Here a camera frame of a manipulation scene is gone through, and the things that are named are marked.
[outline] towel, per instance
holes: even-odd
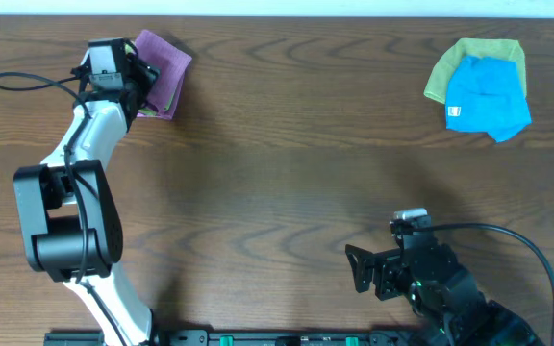
[[[440,103],[445,103],[448,82],[466,55],[478,58],[492,57],[516,62],[520,86],[525,97],[527,96],[525,53],[518,41],[513,39],[481,38],[461,38],[457,44],[441,56],[438,63],[433,67],[427,87],[424,89],[424,96]]]
[[[448,84],[446,127],[506,141],[531,124],[516,62],[465,56]]]
[[[160,69],[160,78],[147,95],[146,105],[138,111],[138,116],[171,120],[191,57],[148,30],[138,35],[135,45],[142,60]]]

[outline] purple cloth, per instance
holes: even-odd
[[[160,78],[146,97],[146,108],[154,111],[155,117],[171,120],[191,57],[148,30],[142,30],[135,45],[142,60],[160,69]],[[138,116],[147,115],[139,112]]]

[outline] white label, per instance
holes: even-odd
[[[448,116],[461,116],[461,107],[448,107]]]

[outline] table surface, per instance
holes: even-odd
[[[420,324],[357,294],[345,244],[395,247],[393,211],[491,222],[554,267],[554,20],[0,17],[0,72],[64,78],[87,41],[159,34],[193,56],[177,118],[139,119],[107,176],[123,265],[170,328],[367,330]],[[460,37],[515,38],[533,124],[507,143],[445,129],[422,95]],[[61,140],[72,100],[0,90],[0,344],[97,327],[24,258],[12,188]],[[441,235],[480,288],[548,342],[541,264],[505,235]]]

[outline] white wall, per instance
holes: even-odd
[[[554,18],[554,0],[0,0],[0,14]]]

